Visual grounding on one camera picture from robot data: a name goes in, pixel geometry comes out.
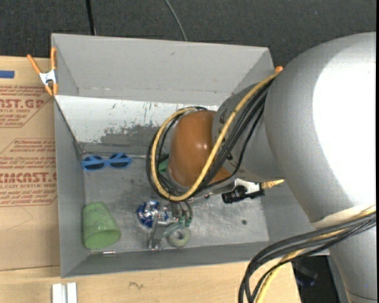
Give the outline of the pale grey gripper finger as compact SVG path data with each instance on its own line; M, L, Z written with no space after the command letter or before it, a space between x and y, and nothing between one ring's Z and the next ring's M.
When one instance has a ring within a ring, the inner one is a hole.
M159 250L161 247L162 239L164 238L164 230L168 225L168 221L165 218L164 213L156 213L152 230L149 238L149 249L151 250Z

